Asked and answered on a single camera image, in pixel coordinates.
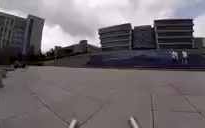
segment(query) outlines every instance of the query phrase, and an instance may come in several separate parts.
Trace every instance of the white building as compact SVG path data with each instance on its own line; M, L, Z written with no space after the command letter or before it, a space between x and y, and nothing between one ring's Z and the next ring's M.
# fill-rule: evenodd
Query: white building
M44 19L32 15L25 19L0 12L0 56L8 49L13 51L13 57L18 54L38 53L43 26Z

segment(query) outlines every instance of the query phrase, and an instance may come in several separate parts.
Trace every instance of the person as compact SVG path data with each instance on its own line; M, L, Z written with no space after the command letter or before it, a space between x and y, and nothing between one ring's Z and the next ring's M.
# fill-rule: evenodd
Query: person
M182 64L188 63L188 53L185 50L182 50Z
M172 60L173 60L174 62L177 62L177 61L178 61L178 53L177 53L175 50L172 50L171 56L172 56Z

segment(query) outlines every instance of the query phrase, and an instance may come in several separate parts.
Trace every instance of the building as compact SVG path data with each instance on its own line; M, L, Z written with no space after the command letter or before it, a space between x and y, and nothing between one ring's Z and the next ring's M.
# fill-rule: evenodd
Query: building
M205 48L205 37L195 37L194 48Z
M193 19L163 19L154 21L157 48L193 48Z
M133 30L132 49L155 49L154 29L150 25L136 26Z
M132 26L130 23L99 29L103 51L131 50Z
M32 52L34 54L39 54L41 52L43 27L44 19L33 15L28 15L24 38L24 55L31 54Z
M25 19L0 12L0 63L39 52L43 26L44 20L32 15Z
M57 57L63 57L74 54L100 52L101 48L88 44L87 40L81 40L79 44L73 44L67 47L56 46Z

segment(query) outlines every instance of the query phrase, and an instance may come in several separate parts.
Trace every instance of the paved ground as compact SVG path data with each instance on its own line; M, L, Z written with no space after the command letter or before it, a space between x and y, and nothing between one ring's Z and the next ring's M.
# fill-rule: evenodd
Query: paved ground
M205 72L29 67L3 82L1 128L205 128Z

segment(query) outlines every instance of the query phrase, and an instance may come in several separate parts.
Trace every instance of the sky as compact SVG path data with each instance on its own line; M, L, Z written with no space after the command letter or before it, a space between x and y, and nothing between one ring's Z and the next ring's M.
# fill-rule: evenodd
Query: sky
M205 36L205 0L0 0L0 11L44 18L43 52L82 39L100 46L99 28L164 18L193 18L194 36Z

